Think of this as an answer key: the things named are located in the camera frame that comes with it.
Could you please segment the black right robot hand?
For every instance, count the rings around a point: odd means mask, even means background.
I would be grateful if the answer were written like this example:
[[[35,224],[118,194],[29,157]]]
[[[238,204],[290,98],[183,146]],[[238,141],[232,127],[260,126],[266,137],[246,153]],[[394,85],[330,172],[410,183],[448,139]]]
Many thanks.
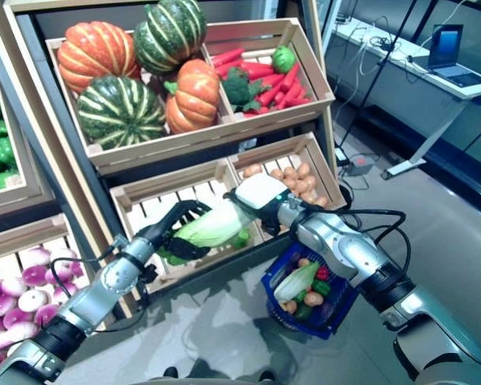
[[[289,194],[289,188],[282,181],[258,173],[244,179],[223,198],[230,200],[246,216],[260,220],[267,234],[277,236],[281,231],[278,210]]]

